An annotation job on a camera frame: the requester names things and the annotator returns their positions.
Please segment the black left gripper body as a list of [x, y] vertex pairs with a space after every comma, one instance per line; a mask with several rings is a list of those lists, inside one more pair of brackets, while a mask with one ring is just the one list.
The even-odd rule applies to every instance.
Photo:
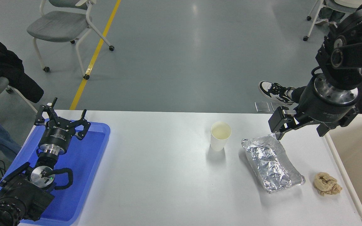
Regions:
[[46, 129], [39, 142], [40, 149], [46, 149], [48, 145], [59, 146], [61, 150], [67, 150], [72, 136], [75, 134], [74, 127], [70, 127], [72, 121], [65, 119], [49, 120]]

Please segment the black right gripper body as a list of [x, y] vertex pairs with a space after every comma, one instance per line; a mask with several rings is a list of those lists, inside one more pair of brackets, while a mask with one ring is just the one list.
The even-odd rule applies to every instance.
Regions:
[[313, 120], [331, 123], [340, 120], [358, 101], [358, 88], [334, 87], [326, 78], [312, 78], [300, 96], [298, 111]]

